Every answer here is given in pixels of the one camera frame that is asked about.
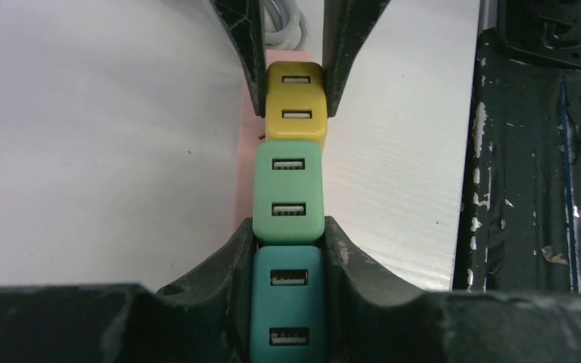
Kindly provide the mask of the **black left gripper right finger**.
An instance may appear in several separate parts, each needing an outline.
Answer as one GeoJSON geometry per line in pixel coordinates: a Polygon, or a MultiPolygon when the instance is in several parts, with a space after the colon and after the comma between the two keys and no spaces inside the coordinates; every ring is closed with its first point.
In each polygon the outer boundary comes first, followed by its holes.
{"type": "Polygon", "coordinates": [[[332,362],[581,362],[581,295],[430,292],[323,235],[332,362]]]}

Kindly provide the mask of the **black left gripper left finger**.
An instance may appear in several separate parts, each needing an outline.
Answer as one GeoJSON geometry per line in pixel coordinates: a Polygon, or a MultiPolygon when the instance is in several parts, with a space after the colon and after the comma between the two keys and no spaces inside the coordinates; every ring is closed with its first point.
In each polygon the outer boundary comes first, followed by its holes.
{"type": "Polygon", "coordinates": [[[246,362],[255,249],[245,219],[212,256],[157,291],[0,287],[0,362],[246,362]]]}

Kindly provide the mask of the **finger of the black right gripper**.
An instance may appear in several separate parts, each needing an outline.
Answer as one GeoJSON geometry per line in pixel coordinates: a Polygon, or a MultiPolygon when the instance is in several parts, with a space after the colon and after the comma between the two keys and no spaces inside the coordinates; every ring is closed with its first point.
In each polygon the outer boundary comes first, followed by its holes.
{"type": "Polygon", "coordinates": [[[267,66],[263,3],[259,0],[211,0],[241,62],[253,111],[266,113],[267,66]]]}
{"type": "Polygon", "coordinates": [[[340,106],[353,63],[390,0],[325,0],[322,67],[329,117],[340,106]]]}

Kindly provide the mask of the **teal charger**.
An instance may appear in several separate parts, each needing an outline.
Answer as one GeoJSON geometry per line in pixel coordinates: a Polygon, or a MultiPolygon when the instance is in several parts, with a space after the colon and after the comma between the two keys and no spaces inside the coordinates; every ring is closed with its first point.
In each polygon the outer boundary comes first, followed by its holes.
{"type": "Polygon", "coordinates": [[[327,361],[325,273],[314,246],[268,246],[253,261],[251,362],[327,361]]]}

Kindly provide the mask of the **green charger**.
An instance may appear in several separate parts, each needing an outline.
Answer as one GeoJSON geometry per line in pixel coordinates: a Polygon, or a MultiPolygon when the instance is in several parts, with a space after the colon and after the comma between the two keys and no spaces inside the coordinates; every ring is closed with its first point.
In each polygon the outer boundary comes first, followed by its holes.
{"type": "Polygon", "coordinates": [[[265,245],[312,245],[324,233],[322,150],[265,141],[256,150],[253,232],[265,245]]]}

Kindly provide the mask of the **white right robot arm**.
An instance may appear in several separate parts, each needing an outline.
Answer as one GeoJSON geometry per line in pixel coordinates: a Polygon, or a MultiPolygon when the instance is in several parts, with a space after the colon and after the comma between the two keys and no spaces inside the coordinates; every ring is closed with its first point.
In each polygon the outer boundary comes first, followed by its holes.
{"type": "MultiPolygon", "coordinates": [[[[211,1],[236,51],[257,116],[267,115],[266,8],[263,1],[211,1]]],[[[388,1],[326,1],[322,34],[322,75],[326,110],[336,115],[353,62],[388,1]]],[[[567,69],[581,69],[581,1],[500,1],[496,31],[508,54],[567,69]]]]}

